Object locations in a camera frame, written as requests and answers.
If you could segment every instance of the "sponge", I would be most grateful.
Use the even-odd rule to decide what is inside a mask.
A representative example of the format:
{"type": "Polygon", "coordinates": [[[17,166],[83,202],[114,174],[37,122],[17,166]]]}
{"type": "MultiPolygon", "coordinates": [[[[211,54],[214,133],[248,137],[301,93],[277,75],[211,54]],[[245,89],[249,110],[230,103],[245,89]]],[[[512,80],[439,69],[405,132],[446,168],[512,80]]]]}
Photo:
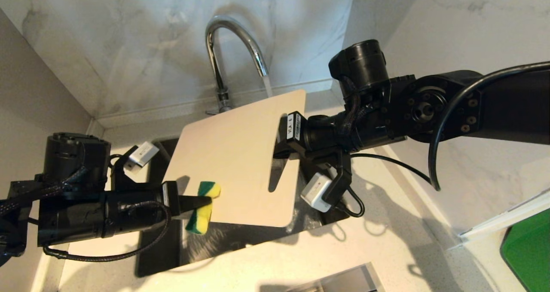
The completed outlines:
{"type": "MultiPolygon", "coordinates": [[[[198,196],[210,196],[211,198],[217,198],[220,196],[222,188],[219,184],[213,181],[201,181],[199,185],[198,196]]],[[[185,230],[194,234],[204,235],[208,231],[208,224],[210,223],[210,216],[212,215],[212,204],[202,206],[193,210],[189,222],[185,226],[185,230]]]]}

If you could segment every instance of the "sink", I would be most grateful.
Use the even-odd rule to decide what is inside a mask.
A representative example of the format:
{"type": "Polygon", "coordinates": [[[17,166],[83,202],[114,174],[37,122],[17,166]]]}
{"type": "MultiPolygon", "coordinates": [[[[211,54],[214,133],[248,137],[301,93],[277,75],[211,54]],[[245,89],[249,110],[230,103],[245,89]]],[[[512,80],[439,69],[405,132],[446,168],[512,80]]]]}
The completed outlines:
{"type": "MultiPolygon", "coordinates": [[[[160,151],[149,163],[149,182],[161,184],[177,139],[159,141],[155,145],[160,151]]],[[[283,159],[273,159],[269,190],[275,189],[284,164],[283,159]]],[[[314,210],[300,198],[301,189],[318,171],[320,170],[314,165],[300,163],[293,217],[286,227],[210,222],[206,235],[195,235],[185,231],[183,224],[186,222],[173,220],[165,237],[154,247],[137,256],[136,276],[149,276],[348,218],[348,215],[340,210],[329,210],[326,213],[314,210]]],[[[155,239],[158,233],[159,230],[141,232],[139,245],[146,245],[155,239]]]]}

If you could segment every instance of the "white cutting board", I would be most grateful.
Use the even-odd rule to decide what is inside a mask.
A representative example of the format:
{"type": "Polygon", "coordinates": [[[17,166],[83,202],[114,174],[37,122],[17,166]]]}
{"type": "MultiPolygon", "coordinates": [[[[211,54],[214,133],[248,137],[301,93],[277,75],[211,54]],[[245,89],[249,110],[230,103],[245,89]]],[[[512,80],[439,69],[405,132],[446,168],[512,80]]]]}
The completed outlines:
{"type": "Polygon", "coordinates": [[[184,195],[201,181],[216,181],[212,222],[285,227],[292,219],[300,161],[288,160],[274,192],[268,191],[273,147],[283,114],[304,114],[297,90],[200,120],[183,128],[164,181],[179,180],[184,195]]]}

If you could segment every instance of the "chrome faucet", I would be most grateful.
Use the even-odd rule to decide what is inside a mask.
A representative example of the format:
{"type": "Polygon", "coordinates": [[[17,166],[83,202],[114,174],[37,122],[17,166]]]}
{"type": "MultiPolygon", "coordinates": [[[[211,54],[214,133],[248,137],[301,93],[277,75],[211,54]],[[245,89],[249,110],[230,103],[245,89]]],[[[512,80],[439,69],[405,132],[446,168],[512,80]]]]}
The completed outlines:
{"type": "Polygon", "coordinates": [[[218,98],[218,108],[219,111],[207,111],[207,114],[218,114],[226,112],[232,109],[231,99],[229,97],[229,89],[224,86],[222,81],[222,75],[220,74],[220,68],[218,66],[218,61],[216,60],[216,54],[214,53],[214,32],[218,28],[227,28],[235,33],[246,45],[246,48],[250,52],[256,65],[256,70],[261,77],[267,76],[267,67],[263,61],[263,55],[256,44],[256,41],[250,36],[250,34],[243,28],[237,20],[225,16],[219,15],[214,16],[212,20],[206,26],[206,48],[208,49],[208,57],[210,63],[212,64],[212,70],[214,71],[214,77],[216,78],[216,83],[218,83],[218,89],[216,90],[218,98]]]}

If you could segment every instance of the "running water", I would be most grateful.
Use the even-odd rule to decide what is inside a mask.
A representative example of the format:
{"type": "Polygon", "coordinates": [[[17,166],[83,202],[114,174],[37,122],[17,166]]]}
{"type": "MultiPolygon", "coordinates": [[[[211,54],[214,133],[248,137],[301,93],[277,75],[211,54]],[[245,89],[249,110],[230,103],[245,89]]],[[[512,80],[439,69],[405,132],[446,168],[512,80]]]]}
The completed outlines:
{"type": "Polygon", "coordinates": [[[262,76],[263,79],[263,86],[266,88],[267,97],[271,98],[273,97],[273,92],[271,91],[271,83],[269,82],[269,76],[262,76]]]}

